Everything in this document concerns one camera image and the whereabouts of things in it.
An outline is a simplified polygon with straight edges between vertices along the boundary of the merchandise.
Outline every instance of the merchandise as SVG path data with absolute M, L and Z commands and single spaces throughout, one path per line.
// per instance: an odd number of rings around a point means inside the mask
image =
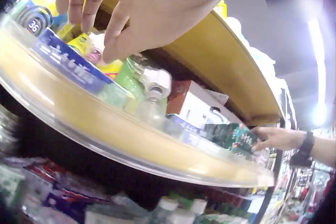
M 84 224 L 85 209 L 92 204 L 112 204 L 110 196 L 95 183 L 79 178 L 48 159 L 6 158 L 21 168 L 25 177 L 20 204 L 35 223 Z
M 71 40 L 68 45 L 76 51 L 79 55 L 84 55 L 86 53 L 86 40 L 87 40 L 88 35 L 86 33 L 82 33 L 80 36 L 77 38 L 74 38 Z
M 193 204 L 190 208 L 190 211 L 195 214 L 195 220 L 193 224 L 201 224 L 204 213 L 205 207 L 207 206 L 207 202 L 205 200 L 201 199 L 195 199 L 193 201 Z
M 20 169 L 0 164 L 0 192 L 5 198 L 8 207 L 14 207 L 24 181 Z
M 189 131 L 190 133 L 199 135 L 201 133 L 201 129 L 193 126 L 192 124 L 186 122 L 185 120 L 181 119 L 177 114 L 169 114 L 166 116 L 171 121 L 181 125 L 184 129 Z
M 214 8 L 214 11 L 222 18 L 225 19 L 227 17 L 227 5 L 224 3 L 224 0 L 221 0 L 216 7 Z
M 162 130 L 166 119 L 166 108 L 162 106 L 171 90 L 171 76 L 163 69 L 145 68 L 139 78 L 144 85 L 145 100 L 139 106 L 137 116 L 156 129 Z
M 209 214 L 204 217 L 203 224 L 248 224 L 248 220 L 241 218 L 241 217 L 235 217 L 235 216 L 229 216 L 226 214 L 217 215 L 217 214 Z
M 73 34 L 71 32 L 72 28 L 75 25 L 70 24 L 70 22 L 67 22 L 57 33 L 56 35 L 59 36 L 59 38 L 64 41 L 65 43 L 70 42 L 74 39 Z
M 126 195 L 112 197 L 114 204 L 93 204 L 86 208 L 85 223 L 137 223 L 146 224 L 149 220 L 148 211 L 130 200 Z
M 179 208 L 189 210 L 193 204 L 193 196 L 187 195 L 186 192 L 176 193 L 174 191 L 169 193 L 169 198 L 176 200 L 179 203 Z
M 162 224 L 177 208 L 178 202 L 168 198 L 161 198 L 156 208 L 150 213 L 149 224 Z
M 140 54 L 127 57 L 120 72 L 116 76 L 116 83 L 128 90 L 134 97 L 132 103 L 130 103 L 125 109 L 126 112 L 132 115 L 141 115 L 138 109 L 143 105 L 146 100 L 144 84 L 140 82 L 140 78 L 144 74 L 145 69 L 155 69 L 147 65 L 143 65 L 147 60 Z M 166 92 L 167 88 L 166 80 L 162 91 Z M 167 99 L 160 99 L 160 106 L 163 110 L 167 107 Z
M 186 122 L 203 129 L 211 107 L 219 108 L 222 116 L 228 121 L 241 122 L 195 82 L 173 80 L 172 91 L 168 97 L 167 114 L 177 114 Z
M 102 54 L 105 48 L 104 39 L 105 33 L 91 33 L 89 35 L 91 48 L 89 52 L 84 56 L 84 58 L 94 65 L 97 65 L 102 59 Z
M 112 83 L 112 80 L 48 28 L 39 36 L 33 49 L 67 78 L 93 94 L 99 93 L 104 85 Z
M 207 139 L 229 150 L 239 147 L 251 153 L 258 139 L 244 124 L 208 124 L 205 128 Z
M 16 0 L 10 6 L 14 20 L 35 36 L 46 28 L 57 32 L 67 23 L 67 13 L 57 12 L 55 0 Z
M 220 108 L 210 107 L 210 111 L 206 117 L 206 124 L 229 124 L 230 122 L 222 116 Z
M 18 139 L 15 137 L 18 117 L 0 105 L 0 157 L 15 156 Z
M 97 97 L 103 102 L 111 104 L 122 110 L 127 110 L 127 107 L 132 106 L 134 101 L 132 93 L 114 81 L 110 84 L 104 85 Z
M 104 73 L 107 77 L 109 77 L 111 80 L 115 81 L 115 78 L 117 77 L 118 73 L 120 72 L 123 62 L 121 60 L 115 60 L 111 64 L 108 64 L 106 66 L 97 66 L 97 68 Z
M 166 223 L 167 224 L 193 224 L 195 220 L 195 215 L 185 209 L 176 209 L 173 214 L 171 214 Z

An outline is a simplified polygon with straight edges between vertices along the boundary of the cardboard box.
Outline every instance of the cardboard box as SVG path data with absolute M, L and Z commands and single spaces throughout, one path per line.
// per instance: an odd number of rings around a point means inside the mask
M 172 91 L 168 97 L 167 114 L 177 114 L 181 119 L 202 129 L 212 106 L 219 108 L 229 122 L 242 123 L 237 116 L 194 81 L 173 80 Z

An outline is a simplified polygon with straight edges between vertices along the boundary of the yellow shelf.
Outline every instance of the yellow shelf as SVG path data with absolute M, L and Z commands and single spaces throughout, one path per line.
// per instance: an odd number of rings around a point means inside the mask
M 36 38 L 11 21 L 0 30 L 0 84 L 27 110 L 100 155 L 158 176 L 213 186 L 273 186 L 271 171 L 227 150 L 184 144 L 75 85 L 30 48 Z
M 116 4 L 117 0 L 105 0 L 101 8 L 112 13 Z M 252 56 L 215 11 L 163 48 L 208 85 L 227 94 L 228 105 L 246 124 L 275 123 L 283 117 Z

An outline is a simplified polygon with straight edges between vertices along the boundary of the yellow package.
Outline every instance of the yellow package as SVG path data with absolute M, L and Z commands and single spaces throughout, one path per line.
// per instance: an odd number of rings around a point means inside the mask
M 218 5 L 215 6 L 214 11 L 222 18 L 226 19 L 227 15 L 227 5 L 224 3 L 224 0 L 221 0 Z
M 86 54 L 86 49 L 87 49 L 87 40 L 88 35 L 86 33 L 82 33 L 80 36 L 77 38 L 74 38 L 72 41 L 68 43 L 68 45 L 75 50 L 79 55 L 84 55 Z
M 124 63 L 121 60 L 115 60 L 107 66 L 97 66 L 97 68 L 102 71 L 107 77 L 115 81 L 115 78 L 121 70 L 123 64 Z

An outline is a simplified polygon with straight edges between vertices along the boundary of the white bottle cap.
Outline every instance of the white bottle cap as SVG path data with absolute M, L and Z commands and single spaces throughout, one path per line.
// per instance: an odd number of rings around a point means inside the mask
M 207 206 L 206 200 L 195 199 L 190 208 L 190 211 L 194 212 L 197 215 L 204 213 L 205 207 Z
M 178 202 L 176 200 L 161 198 L 158 205 L 159 207 L 162 207 L 163 209 L 174 211 L 178 206 Z
M 166 70 L 151 70 L 146 68 L 144 73 L 140 76 L 139 81 L 144 85 L 146 94 L 150 92 L 153 87 L 161 89 L 161 98 L 168 97 L 171 92 L 171 75 Z
M 184 209 L 176 209 L 171 216 L 168 217 L 168 221 L 171 224 L 192 224 L 195 220 L 195 215 Z

